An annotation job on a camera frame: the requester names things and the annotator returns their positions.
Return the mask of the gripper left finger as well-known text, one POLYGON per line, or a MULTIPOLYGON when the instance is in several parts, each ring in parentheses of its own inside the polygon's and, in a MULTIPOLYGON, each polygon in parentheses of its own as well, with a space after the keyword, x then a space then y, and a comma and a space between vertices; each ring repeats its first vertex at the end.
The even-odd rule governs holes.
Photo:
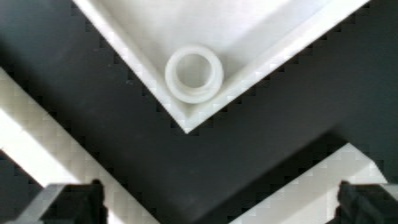
POLYGON ((107 218, 105 186, 94 179, 89 184, 50 184, 13 224, 109 224, 107 218))

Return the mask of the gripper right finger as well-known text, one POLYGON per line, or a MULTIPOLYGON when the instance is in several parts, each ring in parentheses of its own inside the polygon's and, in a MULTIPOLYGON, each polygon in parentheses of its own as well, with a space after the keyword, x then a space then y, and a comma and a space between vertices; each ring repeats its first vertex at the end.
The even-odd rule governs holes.
POLYGON ((334 218, 325 224, 398 224, 398 184, 352 184, 338 191, 334 218))

